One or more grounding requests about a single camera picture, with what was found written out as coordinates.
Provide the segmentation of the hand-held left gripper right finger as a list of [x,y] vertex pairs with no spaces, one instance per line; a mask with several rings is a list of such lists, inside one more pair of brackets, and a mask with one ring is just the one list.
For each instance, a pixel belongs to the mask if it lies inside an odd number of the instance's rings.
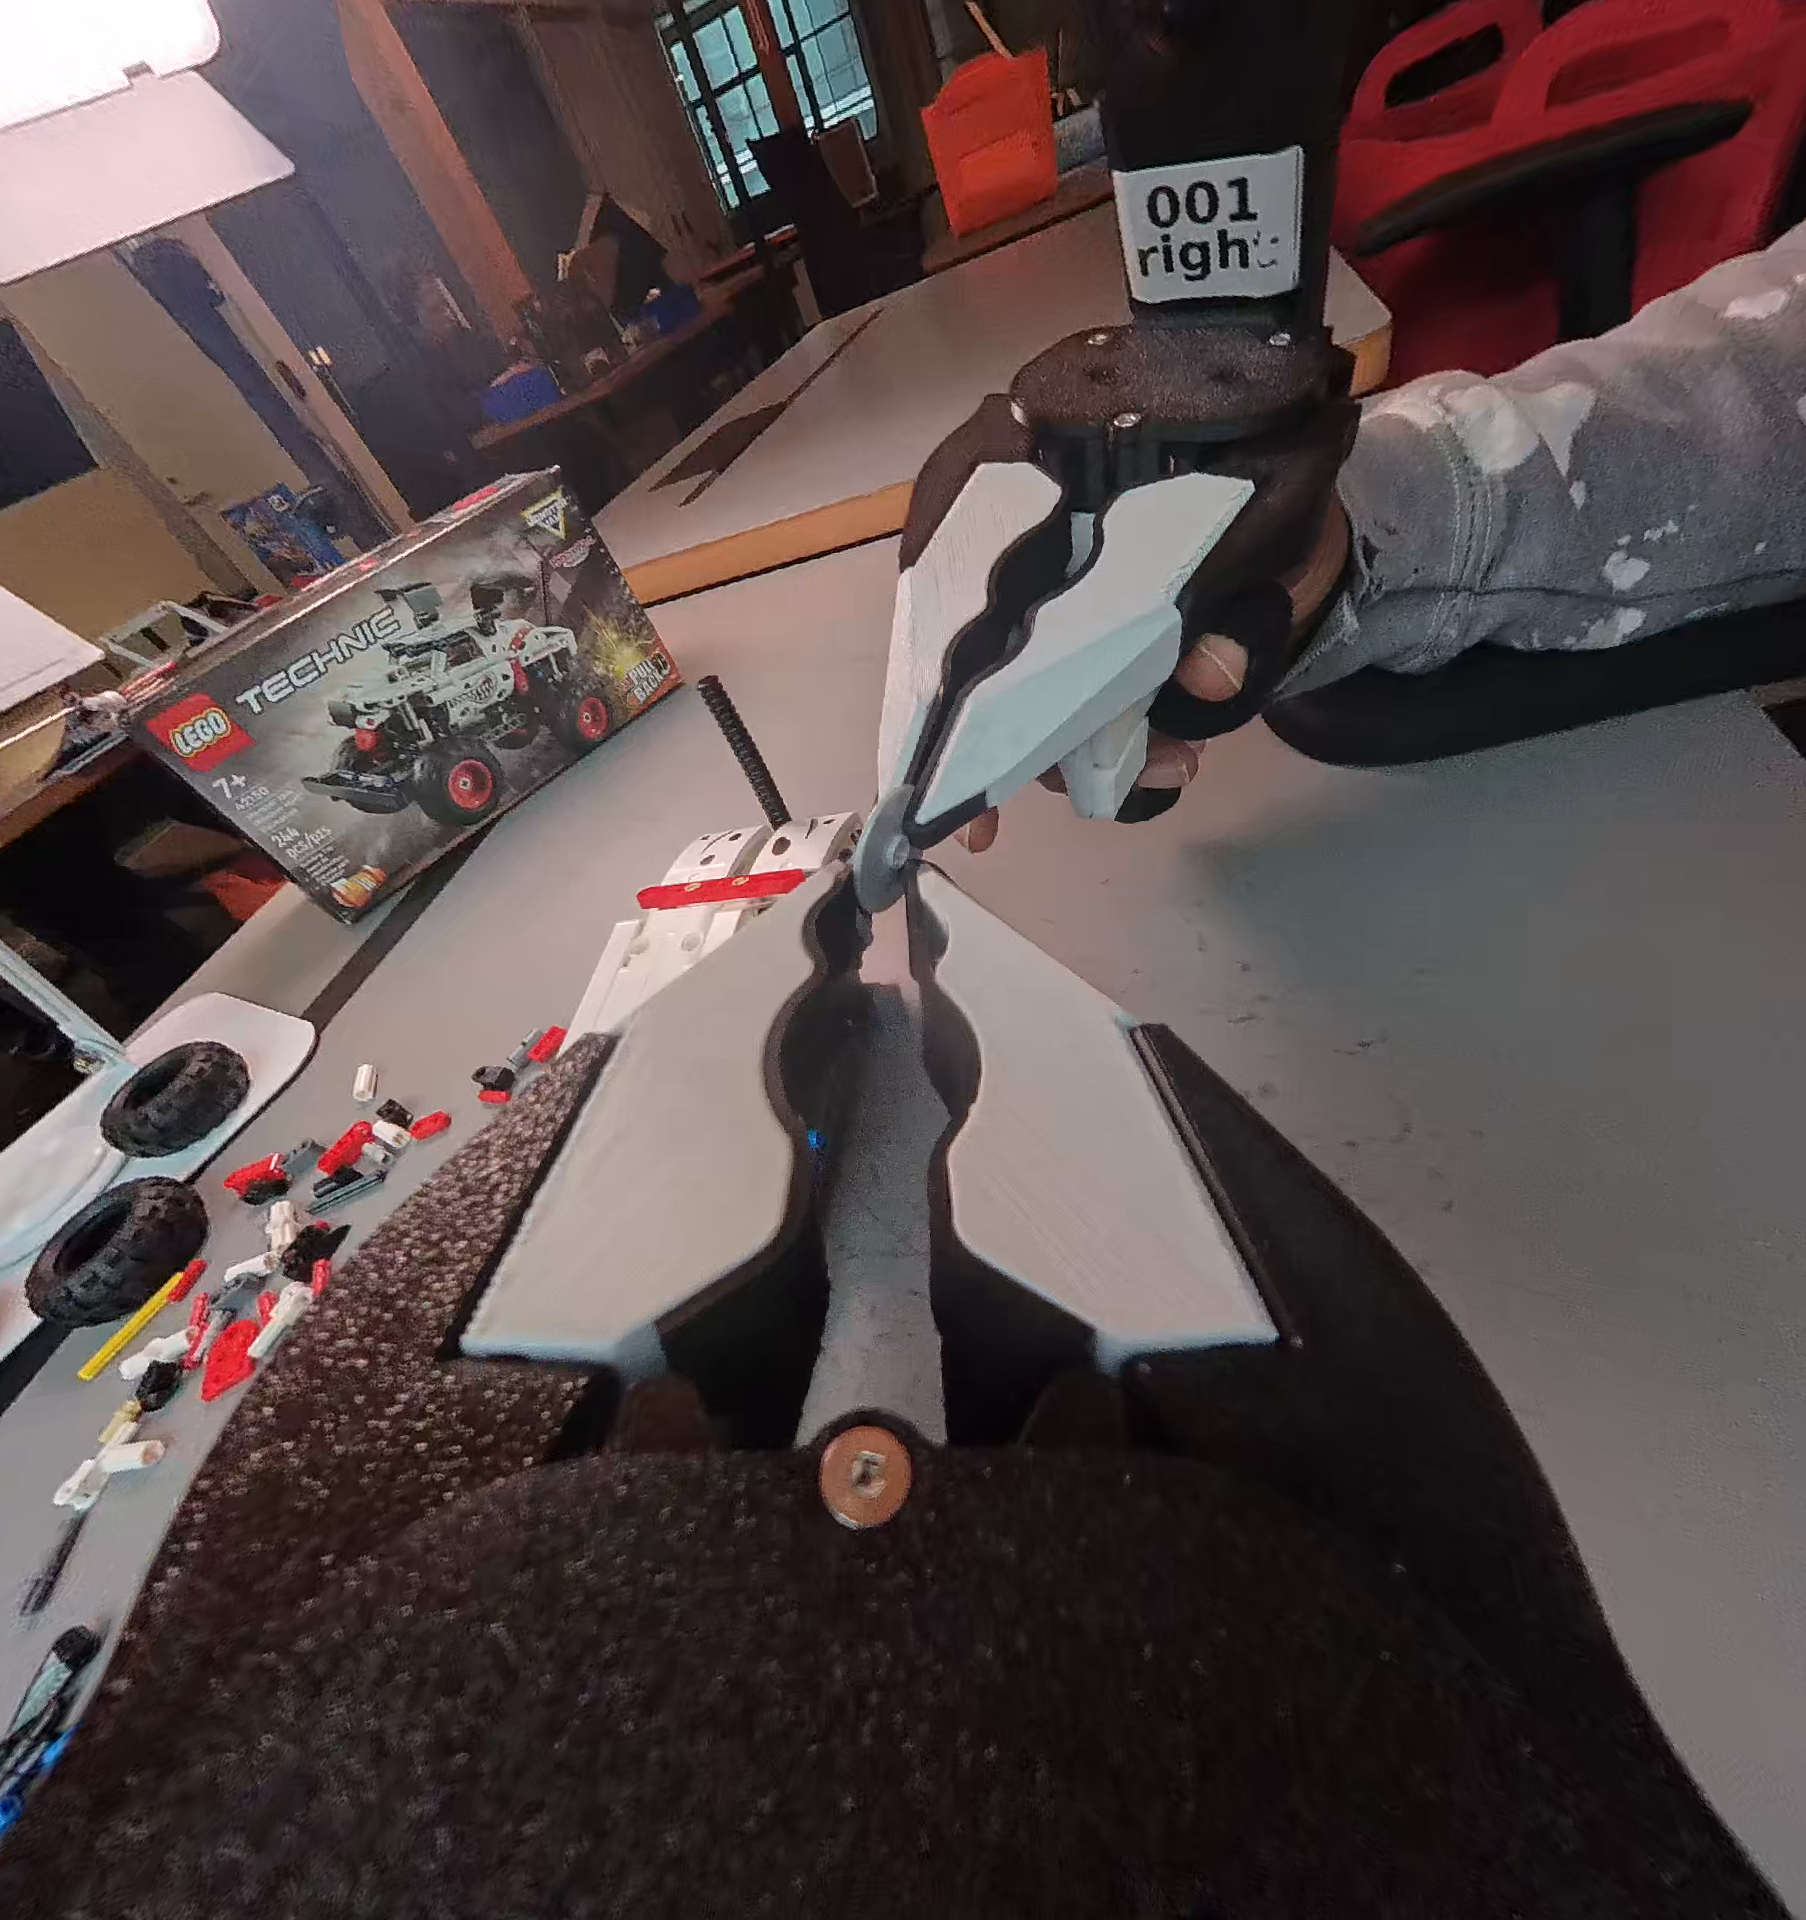
[[1052,1379],[1260,1351],[1264,1298],[1135,1021],[941,873],[906,884],[945,1434],[1020,1435]]

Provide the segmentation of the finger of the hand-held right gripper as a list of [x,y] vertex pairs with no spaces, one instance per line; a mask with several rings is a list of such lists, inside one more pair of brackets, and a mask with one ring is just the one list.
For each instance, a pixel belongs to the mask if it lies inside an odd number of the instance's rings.
[[1041,466],[981,462],[899,552],[875,817],[980,817],[1027,780],[1083,810],[1077,514]]
[[1113,500],[1085,564],[1034,603],[1009,655],[932,733],[908,780],[908,843],[941,843],[1046,771],[1083,820],[1116,820],[1146,761],[1151,703],[1182,653],[1180,595],[1254,491],[1247,476],[1186,472]]

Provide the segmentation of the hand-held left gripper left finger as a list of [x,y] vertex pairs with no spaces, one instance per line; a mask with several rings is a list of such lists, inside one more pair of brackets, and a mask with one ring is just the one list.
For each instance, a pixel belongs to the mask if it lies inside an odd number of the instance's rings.
[[469,1298],[461,1357],[684,1379],[727,1439],[794,1439],[862,956],[849,870],[822,867],[624,1021]]

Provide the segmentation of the white black toy truck chassis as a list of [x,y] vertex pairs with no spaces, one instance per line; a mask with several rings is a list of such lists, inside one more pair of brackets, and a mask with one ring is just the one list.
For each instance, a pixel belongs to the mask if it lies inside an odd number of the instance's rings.
[[699,679],[696,694],[740,766],[761,820],[701,835],[677,851],[659,883],[641,889],[637,915],[611,929],[558,1057],[584,1039],[617,1035],[646,1000],[806,879],[847,859],[862,839],[865,823],[855,810],[797,816],[788,808],[722,679]]

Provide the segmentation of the grey round toy disc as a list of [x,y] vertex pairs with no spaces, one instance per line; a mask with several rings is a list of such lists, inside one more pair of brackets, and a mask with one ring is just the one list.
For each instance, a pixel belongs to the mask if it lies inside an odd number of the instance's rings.
[[892,787],[867,813],[851,858],[851,881],[858,910],[875,917],[890,910],[905,890],[915,859],[908,839],[913,789]]

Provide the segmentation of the person's right forearm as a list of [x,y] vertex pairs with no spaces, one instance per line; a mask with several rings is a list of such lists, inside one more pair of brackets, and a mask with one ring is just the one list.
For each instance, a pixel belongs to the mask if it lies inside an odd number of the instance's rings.
[[1406,766],[1806,679],[1806,219],[1601,338],[1367,401],[1264,727]]

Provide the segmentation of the grey desk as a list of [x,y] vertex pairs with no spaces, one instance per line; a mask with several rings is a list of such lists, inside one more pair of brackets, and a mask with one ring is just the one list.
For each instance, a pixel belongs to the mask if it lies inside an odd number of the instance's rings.
[[[870,803],[894,541],[663,605],[802,808]],[[352,1077],[458,1114],[362,1239],[480,1124],[467,1077],[565,1021],[611,923],[690,839],[751,816],[677,694],[378,915],[273,908],[186,993],[320,1023],[208,1176],[216,1266],[255,1224],[220,1167],[332,1139]],[[1419,771],[1267,730],[1214,740],[1160,823],[1025,789],[996,850],[938,858],[1132,1016],[1170,1023],[1415,1262],[1511,1403],[1613,1633],[1727,1824],[1806,1917],[1806,766],[1746,702]],[[238,1394],[84,1527],[58,1601],[55,1486],[109,1383],[77,1336],[0,1418],[0,1734],[58,1618],[117,1622]]]

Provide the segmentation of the person's right hand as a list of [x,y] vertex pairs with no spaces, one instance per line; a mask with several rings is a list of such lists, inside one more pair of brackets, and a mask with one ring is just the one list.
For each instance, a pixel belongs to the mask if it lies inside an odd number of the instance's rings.
[[[1331,500],[1315,538],[1315,547],[1303,564],[1287,570],[1275,582],[1275,589],[1290,608],[1290,664],[1301,660],[1305,643],[1312,637],[1328,611],[1331,597],[1341,587],[1350,564],[1350,523],[1337,497]],[[1174,684],[1199,703],[1221,705],[1241,694],[1241,681],[1249,673],[1247,634],[1235,629],[1221,629],[1199,637],[1182,655]],[[1166,794],[1164,803],[1193,780],[1199,761],[1205,753],[1202,740],[1180,740],[1166,733],[1151,730],[1146,758],[1132,784],[1127,800],[1154,803],[1156,794]]]

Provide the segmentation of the wood-edged grey table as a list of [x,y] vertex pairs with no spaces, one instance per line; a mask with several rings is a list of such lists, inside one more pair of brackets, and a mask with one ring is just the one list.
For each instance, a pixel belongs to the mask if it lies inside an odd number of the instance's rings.
[[896,538],[915,472],[1059,338],[1126,319],[1107,202],[829,319],[595,514],[646,608]]

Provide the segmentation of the orange crate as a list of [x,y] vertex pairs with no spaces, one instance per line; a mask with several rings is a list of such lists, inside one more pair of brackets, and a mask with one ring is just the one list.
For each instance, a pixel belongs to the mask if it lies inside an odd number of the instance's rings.
[[1043,48],[961,63],[919,119],[950,233],[980,233],[1054,195],[1059,161]]

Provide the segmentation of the white book stand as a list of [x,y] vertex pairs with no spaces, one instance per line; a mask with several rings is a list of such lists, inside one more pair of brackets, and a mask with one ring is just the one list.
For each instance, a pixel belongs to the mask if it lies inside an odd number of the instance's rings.
[[[0,978],[69,1047],[71,1090],[0,1152],[0,1345],[43,1321],[26,1272],[89,1204],[134,1182],[189,1187],[255,1120],[313,1053],[307,1020],[209,993],[180,1004],[132,1040],[113,1039],[75,1000],[0,941]],[[162,1149],[108,1139],[108,1111],[168,1063],[241,1069],[241,1098],[212,1120],[165,1124]]]

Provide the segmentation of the pile of red white parts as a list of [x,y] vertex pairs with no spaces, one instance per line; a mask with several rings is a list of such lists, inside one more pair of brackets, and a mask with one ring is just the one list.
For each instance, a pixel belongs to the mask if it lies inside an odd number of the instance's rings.
[[335,1275],[348,1236],[340,1213],[381,1188],[420,1143],[454,1124],[444,1110],[413,1115],[394,1101],[353,1122],[319,1155],[276,1155],[226,1180],[244,1202],[269,1202],[267,1245],[219,1280],[208,1266],[189,1294],[165,1309],[113,1364],[125,1400],[100,1430],[95,1450],[55,1487],[52,1507],[79,1524],[117,1477],[141,1474],[168,1450],[148,1424],[185,1388],[202,1405],[246,1383],[270,1358]]

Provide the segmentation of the red chair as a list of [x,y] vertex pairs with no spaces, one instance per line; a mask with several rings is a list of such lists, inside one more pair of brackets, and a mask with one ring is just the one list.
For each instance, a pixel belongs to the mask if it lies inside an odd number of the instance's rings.
[[1806,2],[1479,2],[1371,59],[1333,244],[1392,389],[1601,335],[1803,212]]

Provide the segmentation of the black toy tyre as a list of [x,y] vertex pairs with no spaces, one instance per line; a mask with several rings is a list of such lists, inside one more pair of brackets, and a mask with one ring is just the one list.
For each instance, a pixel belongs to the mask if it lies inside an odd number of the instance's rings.
[[193,1187],[148,1178],[108,1188],[32,1260],[26,1307],[66,1329],[119,1321],[168,1287],[208,1234],[208,1209]]
[[100,1139],[134,1162],[208,1141],[250,1092],[246,1057],[213,1040],[173,1047],[136,1071],[100,1115]]

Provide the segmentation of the window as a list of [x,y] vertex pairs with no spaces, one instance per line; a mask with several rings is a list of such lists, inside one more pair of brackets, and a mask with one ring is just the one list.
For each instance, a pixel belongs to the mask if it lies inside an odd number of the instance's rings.
[[[855,127],[873,144],[880,113],[862,23],[849,2],[770,2],[772,34],[802,127]],[[656,29],[722,208],[763,206],[772,185],[752,142],[778,132],[772,87],[746,29],[744,4],[661,2]]]

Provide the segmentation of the yellow toy axle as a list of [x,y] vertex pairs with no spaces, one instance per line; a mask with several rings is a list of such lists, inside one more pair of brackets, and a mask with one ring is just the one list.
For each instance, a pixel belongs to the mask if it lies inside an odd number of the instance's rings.
[[202,1260],[189,1260],[182,1270],[171,1275],[168,1281],[159,1284],[148,1300],[134,1309],[122,1325],[113,1331],[100,1348],[82,1360],[77,1369],[75,1379],[95,1381],[109,1369],[148,1329],[148,1325],[173,1302],[185,1298],[204,1272]]

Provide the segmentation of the printed toy truck box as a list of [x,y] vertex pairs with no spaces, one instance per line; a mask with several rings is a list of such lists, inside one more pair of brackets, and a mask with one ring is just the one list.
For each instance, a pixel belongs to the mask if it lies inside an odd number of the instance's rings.
[[591,517],[544,469],[246,618],[126,733],[353,923],[681,684]]

